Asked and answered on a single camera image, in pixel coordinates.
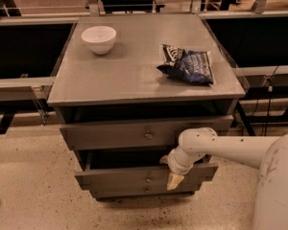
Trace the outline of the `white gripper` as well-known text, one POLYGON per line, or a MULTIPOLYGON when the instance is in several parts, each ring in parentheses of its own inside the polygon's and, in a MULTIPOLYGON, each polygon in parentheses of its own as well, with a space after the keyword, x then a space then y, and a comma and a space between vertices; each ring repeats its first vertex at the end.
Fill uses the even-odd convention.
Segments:
POLYGON ((168 155, 160 158, 160 164, 168 164, 170 173, 168 176, 167 190, 175 190, 184 179, 184 175, 193 168, 195 160, 181 149, 172 149, 168 155))

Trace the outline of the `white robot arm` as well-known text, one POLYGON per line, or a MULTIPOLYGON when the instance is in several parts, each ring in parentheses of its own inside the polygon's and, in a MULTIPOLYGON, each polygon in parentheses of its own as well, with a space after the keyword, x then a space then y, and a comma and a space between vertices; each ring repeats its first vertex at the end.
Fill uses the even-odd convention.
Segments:
POLYGON ((210 127, 186 129, 160 159, 170 170, 167 189, 176 189, 207 154, 259 170, 252 230, 288 230, 288 134, 219 136, 210 127))

